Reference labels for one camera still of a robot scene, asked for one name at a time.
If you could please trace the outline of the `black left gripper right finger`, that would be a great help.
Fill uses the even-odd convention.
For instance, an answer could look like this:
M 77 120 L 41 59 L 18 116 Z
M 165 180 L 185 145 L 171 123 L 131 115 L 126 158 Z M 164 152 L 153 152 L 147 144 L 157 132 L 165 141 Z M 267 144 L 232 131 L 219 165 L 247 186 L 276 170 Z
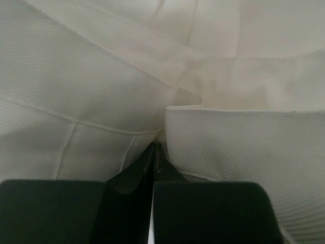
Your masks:
M 254 182 L 188 181 L 158 145 L 154 159 L 155 243 L 283 243 L 265 190 Z

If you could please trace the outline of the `white skirt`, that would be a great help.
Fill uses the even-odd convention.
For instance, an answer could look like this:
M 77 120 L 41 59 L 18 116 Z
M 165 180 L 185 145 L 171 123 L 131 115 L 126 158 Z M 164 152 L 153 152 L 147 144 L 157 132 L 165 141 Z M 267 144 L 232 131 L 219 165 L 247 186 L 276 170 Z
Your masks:
M 151 144 L 324 243 L 324 1 L 1 1 L 1 183 L 106 182 Z

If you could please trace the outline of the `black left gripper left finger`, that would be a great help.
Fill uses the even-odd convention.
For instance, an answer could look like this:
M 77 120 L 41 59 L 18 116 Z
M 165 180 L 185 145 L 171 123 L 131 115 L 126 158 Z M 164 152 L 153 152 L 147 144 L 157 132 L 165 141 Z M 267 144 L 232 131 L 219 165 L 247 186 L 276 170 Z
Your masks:
M 1 183 L 1 243 L 147 243 L 155 145 L 106 182 Z

